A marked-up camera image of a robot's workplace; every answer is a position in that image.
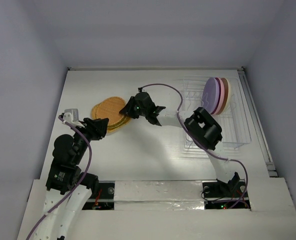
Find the round green-rim bamboo plate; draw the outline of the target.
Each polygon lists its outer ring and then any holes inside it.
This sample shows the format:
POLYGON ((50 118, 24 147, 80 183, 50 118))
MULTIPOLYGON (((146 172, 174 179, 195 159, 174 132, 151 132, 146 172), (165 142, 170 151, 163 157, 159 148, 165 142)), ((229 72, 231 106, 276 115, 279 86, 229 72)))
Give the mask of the round green-rim bamboo plate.
POLYGON ((113 124, 113 125, 109 125, 107 127, 107 132, 108 133, 112 133, 122 127, 124 127, 125 125, 127 125, 129 122, 131 121, 131 118, 130 117, 123 117, 119 122, 113 124))

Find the round orange bamboo plate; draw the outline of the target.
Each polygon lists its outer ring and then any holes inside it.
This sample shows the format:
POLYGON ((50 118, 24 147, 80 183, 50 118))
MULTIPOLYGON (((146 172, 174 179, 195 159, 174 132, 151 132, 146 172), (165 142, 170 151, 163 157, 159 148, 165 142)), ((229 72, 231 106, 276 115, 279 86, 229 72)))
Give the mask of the round orange bamboo plate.
POLYGON ((112 96, 102 101, 96 111, 95 116, 97 119, 108 118, 108 126, 118 123, 125 116, 120 114, 119 111, 126 105, 126 101, 118 96, 112 96))

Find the square bamboo woven plate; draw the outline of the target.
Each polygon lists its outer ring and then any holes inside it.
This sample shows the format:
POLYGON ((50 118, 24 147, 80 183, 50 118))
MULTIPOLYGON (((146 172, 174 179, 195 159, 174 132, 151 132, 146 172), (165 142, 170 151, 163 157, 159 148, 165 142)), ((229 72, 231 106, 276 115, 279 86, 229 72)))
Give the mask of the square bamboo woven plate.
POLYGON ((111 134, 130 123, 131 118, 120 113, 125 106, 123 98, 109 97, 92 108, 91 117, 93 120, 108 118, 107 133, 111 134))

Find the purple plastic plate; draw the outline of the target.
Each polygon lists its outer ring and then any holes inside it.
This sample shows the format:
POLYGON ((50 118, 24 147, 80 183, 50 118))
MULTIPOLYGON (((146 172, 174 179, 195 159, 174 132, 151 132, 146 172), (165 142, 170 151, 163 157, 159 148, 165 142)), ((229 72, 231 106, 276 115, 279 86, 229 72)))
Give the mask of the purple plastic plate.
POLYGON ((202 106, 208 113, 214 114, 221 97, 221 82, 218 77, 210 77, 202 92, 202 106))

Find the pink plastic plate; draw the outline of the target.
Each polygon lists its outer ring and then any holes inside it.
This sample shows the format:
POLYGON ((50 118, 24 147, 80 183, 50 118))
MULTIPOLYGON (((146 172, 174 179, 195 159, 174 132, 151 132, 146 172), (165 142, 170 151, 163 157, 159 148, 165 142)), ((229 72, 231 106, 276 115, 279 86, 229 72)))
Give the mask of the pink plastic plate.
POLYGON ((218 104, 217 104, 217 107, 214 111, 214 114, 219 115, 223 112, 223 110, 226 106, 227 100, 228 100, 229 84, 228 84, 228 80, 226 78, 216 77, 215 79, 219 83, 220 95, 219 95, 218 104))

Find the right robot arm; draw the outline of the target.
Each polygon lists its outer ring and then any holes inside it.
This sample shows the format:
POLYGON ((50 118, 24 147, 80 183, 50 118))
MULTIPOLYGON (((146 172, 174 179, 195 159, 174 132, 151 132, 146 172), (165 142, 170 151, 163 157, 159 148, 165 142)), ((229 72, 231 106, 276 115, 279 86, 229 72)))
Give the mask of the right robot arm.
POLYGON ((240 176, 229 166, 231 159, 224 157, 222 128, 203 107, 188 115, 186 111, 156 105, 147 92, 131 96, 120 114, 132 119, 144 117, 150 124, 182 128, 193 142, 206 152, 214 168, 218 191, 226 198, 235 196, 240 176))

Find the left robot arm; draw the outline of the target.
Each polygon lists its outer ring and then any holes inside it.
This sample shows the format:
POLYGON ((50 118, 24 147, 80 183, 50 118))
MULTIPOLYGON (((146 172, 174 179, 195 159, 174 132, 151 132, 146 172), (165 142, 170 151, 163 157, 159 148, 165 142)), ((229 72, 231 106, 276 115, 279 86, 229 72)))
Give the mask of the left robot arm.
POLYGON ((60 135, 54 142, 53 160, 45 185, 45 217, 34 233, 36 240, 68 239, 86 201, 99 191, 98 176, 82 171, 79 164, 85 152, 91 150, 90 142, 106 136, 108 118, 72 121, 63 113, 59 119, 75 133, 60 135))

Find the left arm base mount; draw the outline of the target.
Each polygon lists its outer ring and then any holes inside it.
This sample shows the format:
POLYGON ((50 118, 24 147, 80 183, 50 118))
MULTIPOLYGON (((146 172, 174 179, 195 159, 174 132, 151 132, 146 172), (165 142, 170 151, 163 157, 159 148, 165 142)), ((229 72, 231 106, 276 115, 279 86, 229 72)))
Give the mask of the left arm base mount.
POLYGON ((97 194, 91 196, 86 201, 82 210, 114 210, 115 207, 115 182, 114 181, 100 181, 98 185, 97 194))

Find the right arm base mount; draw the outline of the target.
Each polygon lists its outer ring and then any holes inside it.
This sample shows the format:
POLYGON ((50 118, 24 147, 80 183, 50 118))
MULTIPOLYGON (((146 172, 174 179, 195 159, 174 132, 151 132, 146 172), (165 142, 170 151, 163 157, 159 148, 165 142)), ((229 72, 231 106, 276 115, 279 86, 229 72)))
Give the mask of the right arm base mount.
POLYGON ((200 194, 206 210, 251 209, 248 193, 244 193, 246 182, 237 172, 228 183, 206 181, 200 194))

